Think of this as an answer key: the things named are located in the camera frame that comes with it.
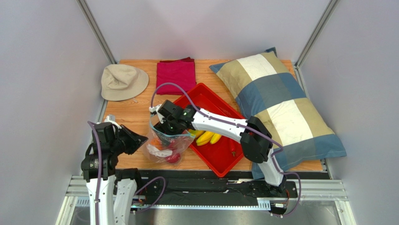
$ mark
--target plaid pillow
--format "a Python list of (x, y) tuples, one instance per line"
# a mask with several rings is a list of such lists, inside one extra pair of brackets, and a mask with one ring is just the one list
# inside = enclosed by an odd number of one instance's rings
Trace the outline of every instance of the plaid pillow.
[(346, 156), (340, 139), (325, 124), (298, 82), (273, 52), (210, 68), (228, 87), (241, 114), (246, 118), (258, 117), (273, 139), (284, 146), (284, 151), (276, 155), (282, 170), (303, 160)]

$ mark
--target hat brim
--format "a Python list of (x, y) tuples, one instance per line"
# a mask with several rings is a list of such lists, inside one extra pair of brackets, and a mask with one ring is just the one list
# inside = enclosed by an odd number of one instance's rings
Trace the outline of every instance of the hat brim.
[(144, 70), (136, 68), (139, 73), (137, 80), (124, 90), (102, 89), (101, 96), (108, 101), (123, 101), (141, 94), (148, 86), (149, 77)]

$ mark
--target plastic bag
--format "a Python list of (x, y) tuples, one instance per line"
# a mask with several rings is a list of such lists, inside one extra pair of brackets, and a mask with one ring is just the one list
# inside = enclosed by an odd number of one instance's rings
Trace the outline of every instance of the plastic bag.
[(143, 145), (143, 154), (156, 163), (177, 165), (182, 160), (182, 152), (194, 141), (195, 135), (185, 130), (180, 135), (167, 135), (154, 128), (159, 122), (157, 116), (149, 120), (148, 141)]

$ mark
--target white wall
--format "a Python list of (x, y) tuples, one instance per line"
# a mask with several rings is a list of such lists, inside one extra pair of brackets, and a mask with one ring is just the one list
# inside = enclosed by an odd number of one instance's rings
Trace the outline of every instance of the white wall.
[(108, 64), (78, 4), (0, 3), (0, 224), (54, 224)]
[(87, 0), (116, 60), (297, 60), (329, 0)]
[(347, 157), (330, 159), (357, 224), (398, 224), (399, 2), (341, 0), (302, 66)]

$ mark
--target wooden table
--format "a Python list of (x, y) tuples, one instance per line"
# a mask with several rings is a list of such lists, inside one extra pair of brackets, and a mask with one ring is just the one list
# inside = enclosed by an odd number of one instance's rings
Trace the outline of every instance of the wooden table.
[[(230, 94), (224, 83), (209, 69), (210, 65), (226, 62), (228, 60), (196, 60), (195, 72), (197, 83), (204, 83), (222, 99), (226, 100), (233, 108), (239, 111), (238, 105)], [(148, 119), (151, 96), (155, 90), (156, 83), (156, 64), (159, 60), (121, 60), (120, 64), (126, 64), (140, 68), (147, 72), (149, 76), (148, 87), (134, 99), (120, 102), (108, 102), (105, 115), (113, 114), (118, 124), (123, 124), (132, 131), (146, 135), (148, 133)], [(284, 65), (295, 77), (292, 63), (289, 60), (282, 60)], [(154, 105), (158, 105), (168, 99), (175, 101), (179, 96), (176, 95), (156, 95)], [(183, 159), (179, 165), (167, 165), (149, 161), (141, 152), (141, 149), (132, 155), (122, 154), (118, 157), (117, 168), (139, 168), (139, 169), (184, 169), (184, 170), (210, 170), (209, 167), (188, 148), (183, 152)], [(246, 158), (233, 168), (233, 170), (251, 170), (251, 161)], [(292, 168), (294, 171), (321, 171), (320, 160), (304, 161), (300, 165)]]

